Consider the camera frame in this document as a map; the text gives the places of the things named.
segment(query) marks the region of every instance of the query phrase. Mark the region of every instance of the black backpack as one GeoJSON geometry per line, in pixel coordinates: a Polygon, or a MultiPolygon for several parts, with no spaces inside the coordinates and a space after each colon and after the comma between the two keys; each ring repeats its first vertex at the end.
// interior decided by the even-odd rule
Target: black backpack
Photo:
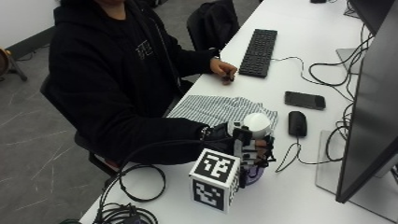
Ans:
{"type": "Polygon", "coordinates": [[[198,13],[202,17],[209,47],[223,49],[239,28],[233,1],[217,0],[203,3],[198,13]]]}

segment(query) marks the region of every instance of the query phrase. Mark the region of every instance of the gray carpet floor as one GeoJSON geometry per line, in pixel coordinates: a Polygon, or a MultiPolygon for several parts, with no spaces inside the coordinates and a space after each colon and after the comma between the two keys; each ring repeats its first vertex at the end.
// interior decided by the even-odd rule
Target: gray carpet floor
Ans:
{"type": "MultiPolygon", "coordinates": [[[[170,35],[193,49],[187,16],[203,0],[167,0],[155,8],[170,35]]],[[[258,6],[234,0],[239,25],[258,6]]],[[[0,82],[0,223],[60,223],[80,218],[102,192],[106,174],[73,142],[74,128],[38,92],[48,74],[48,47],[18,61],[28,76],[0,82]]]]}

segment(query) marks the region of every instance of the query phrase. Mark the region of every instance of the black and white pattern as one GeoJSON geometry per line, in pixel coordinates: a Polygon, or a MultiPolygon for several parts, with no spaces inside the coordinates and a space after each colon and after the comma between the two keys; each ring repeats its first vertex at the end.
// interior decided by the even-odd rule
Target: black and white pattern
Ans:
{"type": "Polygon", "coordinates": [[[239,169],[237,169],[233,184],[231,187],[229,188],[229,205],[231,205],[235,193],[238,191],[238,176],[239,176],[239,169]]]}
{"type": "Polygon", "coordinates": [[[193,179],[194,201],[223,211],[223,189],[193,179]]]}
{"type": "Polygon", "coordinates": [[[194,173],[225,183],[234,162],[233,159],[207,151],[198,162],[198,167],[194,173]]]}
{"type": "Polygon", "coordinates": [[[206,123],[210,127],[230,120],[243,120],[251,113],[263,113],[271,121],[271,130],[277,123],[277,112],[253,103],[242,97],[189,95],[175,106],[167,118],[186,118],[206,123]]]}

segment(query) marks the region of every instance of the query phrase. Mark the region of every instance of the monitor stand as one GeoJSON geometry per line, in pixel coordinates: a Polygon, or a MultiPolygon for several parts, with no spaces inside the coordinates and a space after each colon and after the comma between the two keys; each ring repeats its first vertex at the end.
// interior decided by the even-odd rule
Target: monitor stand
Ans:
{"type": "MultiPolygon", "coordinates": [[[[318,162],[327,160],[325,145],[330,133],[327,131],[321,132],[318,162]]],[[[344,145],[346,142],[337,133],[330,142],[330,156],[333,159],[342,157],[344,145]]],[[[315,169],[315,185],[333,194],[337,192],[340,163],[338,161],[318,164],[315,169]]],[[[382,178],[374,177],[351,196],[350,202],[395,223],[398,220],[398,187],[391,173],[387,173],[382,178]]]]}
{"type": "MultiPolygon", "coordinates": [[[[340,62],[343,62],[343,61],[347,60],[347,58],[350,57],[350,55],[352,54],[354,51],[355,51],[355,49],[337,49],[335,50],[340,62]]],[[[348,68],[350,68],[350,73],[352,75],[358,75],[359,74],[359,71],[360,71],[360,61],[363,59],[363,56],[364,56],[364,52],[362,53],[359,60],[351,65],[351,68],[350,68],[350,62],[351,62],[352,57],[343,63],[347,72],[348,72],[348,68]]]]}

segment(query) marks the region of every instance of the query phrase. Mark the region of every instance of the person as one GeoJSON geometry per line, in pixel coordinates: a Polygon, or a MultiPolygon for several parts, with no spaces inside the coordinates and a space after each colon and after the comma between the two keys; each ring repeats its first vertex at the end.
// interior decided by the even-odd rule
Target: person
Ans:
{"type": "MultiPolygon", "coordinates": [[[[237,68],[215,57],[217,49],[182,49],[151,8],[136,0],[61,0],[54,25],[48,85],[96,154],[121,163],[140,147],[209,134],[206,124],[163,113],[187,90],[182,77],[213,73],[223,85],[234,80],[237,68]]],[[[186,163],[201,150],[157,146],[132,161],[186,163]]]]}

